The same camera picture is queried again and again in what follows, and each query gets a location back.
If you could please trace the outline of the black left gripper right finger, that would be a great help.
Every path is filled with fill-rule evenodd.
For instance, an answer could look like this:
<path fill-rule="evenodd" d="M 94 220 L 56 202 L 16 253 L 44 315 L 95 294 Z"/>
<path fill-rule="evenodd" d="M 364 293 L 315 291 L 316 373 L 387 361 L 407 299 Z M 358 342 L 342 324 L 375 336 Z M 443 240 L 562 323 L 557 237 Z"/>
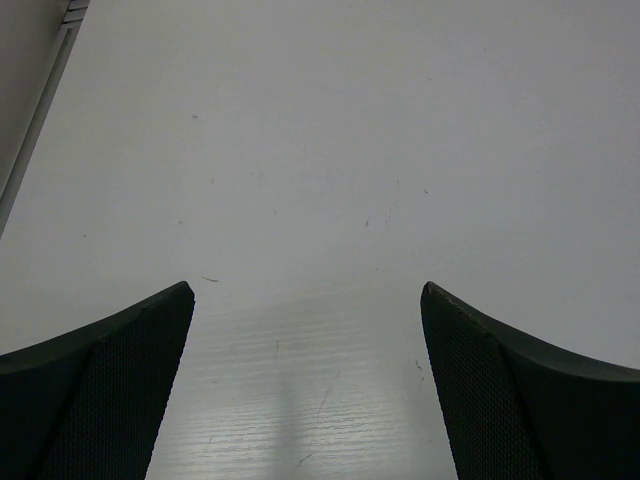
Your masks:
<path fill-rule="evenodd" d="M 458 478 L 638 478 L 638 370 L 540 340 L 433 282 L 420 306 Z"/>

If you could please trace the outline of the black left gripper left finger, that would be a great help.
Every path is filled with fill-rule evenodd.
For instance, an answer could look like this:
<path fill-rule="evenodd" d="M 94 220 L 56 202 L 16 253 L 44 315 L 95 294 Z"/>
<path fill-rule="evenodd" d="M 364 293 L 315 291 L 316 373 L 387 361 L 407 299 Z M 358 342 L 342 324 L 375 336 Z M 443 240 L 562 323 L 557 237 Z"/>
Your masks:
<path fill-rule="evenodd" d="M 194 306 L 181 281 L 2 355 L 2 478 L 145 478 Z"/>

